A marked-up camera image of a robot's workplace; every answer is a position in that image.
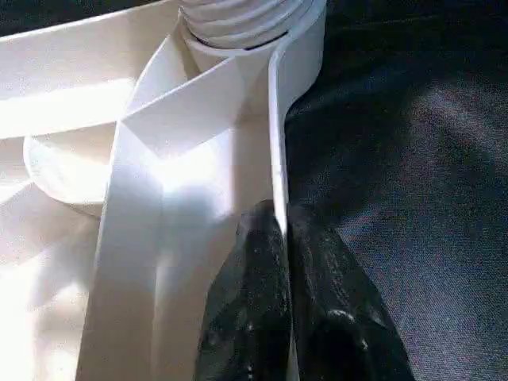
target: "curved plastic edge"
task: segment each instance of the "curved plastic edge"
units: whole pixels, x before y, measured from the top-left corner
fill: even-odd
[[[199,69],[179,31],[181,17],[157,48],[137,80],[125,114],[133,114],[167,92],[199,75]]]
[[[161,159],[179,155],[229,128],[243,115],[269,53],[230,57],[122,121]]]
[[[270,14],[267,20],[262,22],[262,17],[258,17],[258,22],[250,25],[250,28],[235,31],[234,28],[226,30],[218,30],[215,33],[206,33],[203,30],[204,25],[191,25],[189,29],[200,39],[206,41],[212,46],[218,48],[251,48],[261,44],[266,44],[274,38],[282,36],[288,30],[291,30],[301,18],[306,14],[312,0],[293,0],[281,3],[289,4],[287,9],[283,7],[275,7],[275,12]]]
[[[284,37],[274,51],[268,68],[271,181],[275,217],[285,245],[287,245],[289,192],[284,122],[293,102],[309,90],[321,70],[325,14],[326,1],[314,0],[301,23]],[[291,381],[300,379],[293,332],[291,332],[287,379]]]
[[[265,44],[253,49],[214,48],[199,41],[191,33],[185,19],[182,16],[179,18],[179,31],[182,34],[182,37],[201,72],[205,72],[211,69],[212,67],[218,65],[221,61],[228,58],[252,56],[261,52],[268,51],[272,52],[279,43],[279,39],[277,39],[270,42],[269,44]]]
[[[25,137],[22,154],[29,178],[47,196],[100,217],[114,123]]]

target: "black cloth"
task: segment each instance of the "black cloth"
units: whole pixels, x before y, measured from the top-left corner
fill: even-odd
[[[286,120],[291,205],[364,267],[417,380],[508,379],[508,23],[492,5],[364,23],[330,5],[321,74]]]
[[[0,36],[140,6],[155,0],[0,0]]]

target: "white plastic part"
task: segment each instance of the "white plastic part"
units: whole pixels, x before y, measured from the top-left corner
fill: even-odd
[[[216,48],[252,48],[298,24],[312,0],[180,0],[189,30]]]
[[[100,216],[116,121],[177,15],[164,1],[0,39],[0,137],[31,136],[25,165],[47,195]],[[166,70],[183,83],[173,56]]]
[[[2,140],[8,149],[0,156],[14,168],[6,171],[4,184],[17,189],[7,192],[0,206],[0,231],[5,233],[0,242],[4,252],[20,261],[19,266],[11,260],[1,267],[2,274],[10,277],[3,279],[12,279],[3,285],[19,289],[8,304],[16,307],[13,313],[0,320],[6,333],[13,332],[8,343],[0,346],[2,358],[11,355],[13,359],[5,371],[0,367],[2,379],[69,380],[75,374],[78,381],[190,380],[206,293],[233,246],[239,215],[273,198],[281,229],[287,230],[283,120],[321,66],[325,0],[314,0],[287,35],[252,50],[205,46],[183,22],[176,25],[175,10],[175,3],[158,2],[49,32],[11,37],[9,43],[0,40],[0,55],[8,52],[10,56],[2,58],[9,62],[15,56],[29,55],[24,47],[35,46],[31,38],[42,38],[38,44],[62,55],[61,78],[52,76],[56,73],[50,64],[53,61],[39,56],[40,51],[27,59],[49,67],[43,75],[33,67],[15,71],[9,63],[7,72],[13,77],[5,80],[11,81],[12,88],[18,86],[20,75],[29,79],[26,90],[18,94],[21,100],[139,76],[133,93],[121,101],[128,99],[120,116],[115,117],[115,111],[83,122],[88,115],[83,112],[75,120],[69,118],[67,123],[62,119],[50,128],[56,120],[51,118],[61,116],[42,113],[40,119],[47,121],[44,128],[32,133],[29,128],[33,126],[22,123],[6,133],[4,137],[10,139]],[[161,23],[160,17],[171,22]],[[127,25],[136,25],[136,33],[130,35],[127,30],[134,29]],[[93,44],[92,37],[102,36],[98,32],[111,36],[114,30],[120,33],[119,56],[105,56],[113,51],[109,48],[92,52],[90,57],[56,51],[59,40],[67,44],[60,46],[76,47],[76,39],[83,35],[87,44]],[[152,30],[159,31],[156,37]],[[137,42],[126,45],[126,41],[141,44],[143,38],[149,41],[141,49],[148,65],[139,75],[141,70],[130,70],[140,69],[141,60],[130,61],[132,52],[124,48],[136,49]],[[27,41],[9,50],[17,39]],[[105,46],[115,49],[113,38],[105,41],[109,41]],[[156,52],[150,60],[148,50]],[[78,58],[98,71],[87,69],[80,75]],[[119,67],[127,69],[118,71]],[[51,80],[42,83],[46,77]],[[4,92],[2,97],[9,102],[12,94]],[[26,105],[37,110],[33,105],[42,104],[38,102]],[[56,110],[51,109],[56,103],[44,104]],[[113,129],[116,118],[120,121]],[[23,159],[21,139],[16,137],[25,134],[34,135],[24,144],[28,172],[18,168]],[[87,144],[93,137],[99,155]],[[100,168],[106,168],[109,181],[102,208],[103,177],[96,174],[90,192],[83,192],[87,188],[80,186],[83,179],[65,169],[68,157],[78,167],[87,168],[97,164],[87,162],[87,157],[93,157]],[[48,168],[53,169],[46,175]],[[57,168],[63,176],[53,181]],[[100,229],[96,219],[54,198],[87,213],[100,210]],[[90,206],[98,209],[90,211]],[[42,289],[46,296],[37,296],[34,290],[45,284],[50,290]],[[66,318],[70,327],[64,324]],[[67,327],[61,336],[48,334],[61,326]],[[14,337],[19,339],[18,347]],[[23,355],[30,359],[26,366],[15,366]],[[294,353],[289,368],[288,379],[298,379]]]
[[[318,75],[324,17],[315,0],[285,37],[243,54],[195,40],[191,53],[216,64],[182,84],[159,66],[173,59],[171,37],[157,51],[133,95],[142,101],[117,126],[78,381],[192,378],[206,293],[239,215],[273,197],[287,230],[283,119]],[[269,111],[251,112],[253,96]],[[298,379],[294,356],[290,370]]]

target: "white plastic surface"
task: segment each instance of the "white plastic surface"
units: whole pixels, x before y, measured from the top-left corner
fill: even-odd
[[[312,0],[180,0],[189,30],[216,48],[252,48],[298,24]]]
[[[270,48],[228,56],[190,46],[217,64],[181,84],[159,66],[175,54],[166,47],[173,37],[157,51],[133,95],[136,106],[117,128],[77,380],[192,378],[206,293],[233,246],[239,215],[275,198],[286,231],[283,118],[318,74],[324,12],[325,1],[317,0]],[[166,90],[152,91],[151,81]],[[264,94],[252,91],[262,82]],[[251,112],[253,96],[270,99],[269,112]],[[129,173],[137,181],[124,180]],[[146,205],[139,210],[137,203]],[[119,269],[129,276],[111,287]],[[128,299],[140,289],[143,297]],[[119,310],[110,308],[117,300]],[[137,365],[125,364],[131,356]],[[298,379],[294,358],[290,367],[290,379]]]
[[[62,78],[52,76],[58,65],[54,69],[38,51],[32,58],[49,67],[49,80],[41,82],[43,75],[25,67],[23,102],[139,76],[129,84],[132,94],[126,90],[121,101],[107,101],[122,102],[117,116],[98,113],[83,122],[83,111],[49,128],[61,115],[44,119],[42,113],[48,122],[37,133],[27,133],[23,122],[0,140],[0,245],[9,253],[0,282],[17,290],[2,295],[12,308],[0,318],[10,338],[0,345],[0,355],[9,359],[0,367],[1,379],[69,380],[75,374],[78,381],[190,380],[206,293],[233,246],[240,214],[274,198],[286,232],[283,119],[319,71],[325,0],[314,0],[286,36],[253,50],[205,46],[177,25],[175,9],[175,3],[159,2],[11,37],[7,44],[0,40],[0,56],[11,54],[6,60],[16,51],[29,54],[23,47],[31,43],[6,48],[29,37],[56,50],[60,38],[70,44],[60,46],[75,47],[71,42],[82,34],[87,44],[104,35],[105,47],[119,49],[108,57],[103,53],[110,48],[90,57],[57,52]],[[127,25],[136,33],[128,34]],[[126,47],[144,38],[151,41],[141,49],[144,58],[131,60]],[[155,53],[150,60],[148,50]],[[76,74],[84,64],[80,58],[104,71]],[[140,75],[141,61],[148,65]],[[24,73],[10,63],[7,69],[13,76]],[[12,88],[18,86],[9,78]],[[12,100],[13,93],[0,94]],[[56,110],[51,105],[57,101],[39,102]],[[23,144],[18,136],[25,134],[36,136]],[[72,173],[79,167],[98,170],[85,179],[75,175],[85,169]],[[101,214],[100,228],[96,218],[76,209]],[[292,360],[289,379],[298,379]]]
[[[177,15],[162,1],[0,39],[0,137],[31,136],[25,165],[48,196],[100,216],[116,121]],[[183,83],[183,60],[172,57],[165,70]]]

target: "dark fabric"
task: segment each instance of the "dark fabric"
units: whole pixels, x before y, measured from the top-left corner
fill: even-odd
[[[287,116],[291,205],[364,267],[416,379],[506,380],[508,23],[489,6],[328,21]]]
[[[155,0],[0,0],[0,36],[77,21]]]
[[[498,13],[505,8],[503,0],[328,0],[328,19],[333,27],[348,27],[445,14]]]

